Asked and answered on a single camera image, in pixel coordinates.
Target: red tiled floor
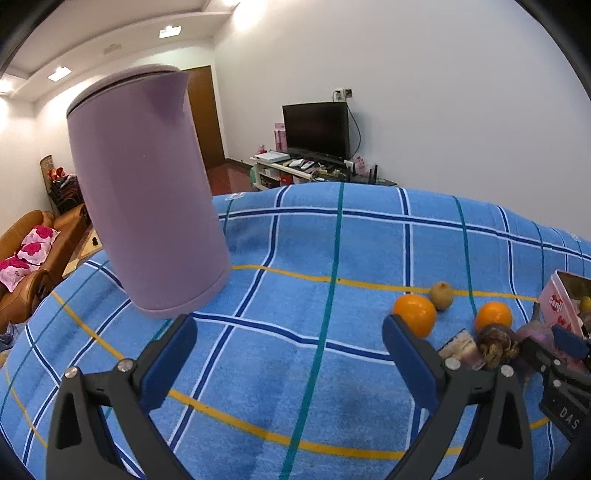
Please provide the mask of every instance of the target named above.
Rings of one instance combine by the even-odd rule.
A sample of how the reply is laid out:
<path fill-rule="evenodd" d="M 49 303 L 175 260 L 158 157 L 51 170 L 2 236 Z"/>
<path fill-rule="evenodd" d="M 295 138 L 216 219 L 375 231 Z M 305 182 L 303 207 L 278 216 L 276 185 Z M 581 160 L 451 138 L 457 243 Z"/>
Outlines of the red tiled floor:
<path fill-rule="evenodd" d="M 207 178 L 214 195 L 254 191 L 248 171 L 229 163 L 208 170 Z"/>

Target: wall socket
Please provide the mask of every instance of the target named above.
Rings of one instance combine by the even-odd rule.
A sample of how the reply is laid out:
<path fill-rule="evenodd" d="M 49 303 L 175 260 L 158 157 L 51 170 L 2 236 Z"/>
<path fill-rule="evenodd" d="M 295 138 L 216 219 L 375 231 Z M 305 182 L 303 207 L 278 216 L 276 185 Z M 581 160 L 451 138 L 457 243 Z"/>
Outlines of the wall socket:
<path fill-rule="evenodd" d="M 337 88 L 333 92 L 333 100 L 335 102 L 346 102 L 347 98 L 353 96 L 353 90 L 350 88 Z"/>

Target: wooden door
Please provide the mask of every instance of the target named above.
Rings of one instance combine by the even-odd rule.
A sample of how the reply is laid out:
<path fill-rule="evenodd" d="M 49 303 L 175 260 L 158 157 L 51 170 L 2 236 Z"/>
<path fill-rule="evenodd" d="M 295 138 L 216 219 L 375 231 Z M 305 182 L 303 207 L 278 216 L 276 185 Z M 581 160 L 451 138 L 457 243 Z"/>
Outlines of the wooden door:
<path fill-rule="evenodd" d="M 193 121 L 199 139 L 199 147 L 205 168 L 217 167 L 225 163 L 222 134 L 217 118 L 216 98 L 213 93 L 212 68 L 210 66 L 188 70 L 189 101 L 193 111 Z"/>

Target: yellow stripe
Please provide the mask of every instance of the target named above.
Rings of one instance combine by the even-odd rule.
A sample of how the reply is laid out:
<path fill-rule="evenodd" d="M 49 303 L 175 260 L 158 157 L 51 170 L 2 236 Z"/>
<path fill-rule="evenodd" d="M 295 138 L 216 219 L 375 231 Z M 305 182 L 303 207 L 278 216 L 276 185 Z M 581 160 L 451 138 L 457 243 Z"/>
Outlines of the yellow stripe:
<path fill-rule="evenodd" d="M 4 366 L 4 372 L 6 373 L 6 380 L 8 382 L 8 385 L 10 385 L 10 377 L 8 376 L 8 368 L 6 368 L 6 365 Z M 47 442 L 45 440 L 43 440 L 43 437 L 41 436 L 41 434 L 39 434 L 39 431 L 33 425 L 33 422 L 31 421 L 31 417 L 29 417 L 29 414 L 27 413 L 27 409 L 25 408 L 25 405 L 22 404 L 21 399 L 18 398 L 17 393 L 14 391 L 14 389 L 12 387 L 10 388 L 10 393 L 14 397 L 14 400 L 17 402 L 18 408 L 20 408 L 22 410 L 22 414 L 25 416 L 25 421 L 28 423 L 29 428 L 35 434 L 35 437 L 37 437 L 39 442 L 41 442 L 41 444 L 45 448 L 47 448 Z"/>
<path fill-rule="evenodd" d="M 53 296 L 60 303 L 64 305 L 64 301 L 55 293 L 52 292 Z M 86 325 L 80 317 L 67 305 L 64 305 L 64 310 L 74 319 L 74 321 L 92 338 L 94 338 L 101 346 L 103 346 L 108 352 L 110 352 L 117 359 L 122 359 L 124 356 L 106 343 L 99 335 L 94 332 L 88 325 Z M 189 397 L 178 390 L 171 390 L 168 392 L 168 396 L 181 402 L 184 405 L 193 407 L 196 411 L 201 412 L 208 417 L 211 417 L 219 422 L 230 425 L 238 430 L 247 432 L 255 437 L 266 440 L 267 442 L 278 443 L 279 445 L 287 446 L 290 444 L 290 437 L 281 435 L 279 433 L 269 432 L 268 430 L 262 429 L 252 423 L 233 417 L 228 413 L 217 410 L 205 403 L 199 402 L 192 397 Z M 530 425 L 530 428 L 536 429 L 548 423 L 548 419 L 544 418 Z M 351 458 L 363 458 L 373 460 L 400 460 L 404 456 L 404 451 L 396 450 L 363 450 L 356 448 L 338 447 L 333 445 L 326 445 L 324 443 L 314 443 L 302 440 L 299 448 L 302 450 L 308 450 L 309 452 L 322 453 L 324 455 L 336 455 Z M 446 455 L 459 455 L 462 451 L 462 447 L 453 447 L 447 450 Z"/>
<path fill-rule="evenodd" d="M 310 280 L 316 282 L 329 282 L 330 277 L 321 277 L 318 275 L 305 275 L 302 273 L 290 272 L 287 270 L 279 270 L 278 268 L 265 267 L 264 265 L 234 265 L 234 270 L 267 270 L 269 272 L 277 273 L 279 275 L 286 275 L 287 277 L 299 278 L 301 280 Z M 368 290 L 381 290 L 381 291 L 396 291 L 405 292 L 409 291 L 412 293 L 428 293 L 429 288 L 425 287 L 405 287 L 404 285 L 386 285 L 382 283 L 371 283 L 366 281 L 348 280 L 347 278 L 337 278 L 336 282 L 340 285 L 346 285 L 348 287 L 366 288 Z M 467 290 L 454 290 L 455 295 L 461 297 L 467 297 L 469 292 Z M 496 291 L 473 291 L 472 294 L 475 297 L 499 297 L 502 299 L 518 299 L 518 300 L 529 300 L 538 301 L 535 297 L 526 297 L 524 295 L 513 295 L 512 293 L 500 293 Z"/>

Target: screw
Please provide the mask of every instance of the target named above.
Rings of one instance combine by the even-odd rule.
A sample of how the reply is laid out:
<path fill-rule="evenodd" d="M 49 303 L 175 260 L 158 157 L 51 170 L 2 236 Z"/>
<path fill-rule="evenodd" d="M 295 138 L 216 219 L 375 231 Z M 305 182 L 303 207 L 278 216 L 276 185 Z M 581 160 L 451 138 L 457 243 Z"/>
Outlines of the screw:
<path fill-rule="evenodd" d="M 513 376 L 514 371 L 509 365 L 503 365 L 501 367 L 501 373 L 507 378 L 511 378 Z"/>
<path fill-rule="evenodd" d="M 64 372 L 64 377 L 66 378 L 74 378 L 76 375 L 78 375 L 78 367 L 70 367 L 67 368 L 66 371 Z"/>
<path fill-rule="evenodd" d="M 134 367 L 134 361 L 131 358 L 124 358 L 117 364 L 117 370 L 126 373 Z"/>
<path fill-rule="evenodd" d="M 458 370 L 462 364 L 457 358 L 451 356 L 450 358 L 446 358 L 445 366 L 448 367 L 449 370 Z"/>

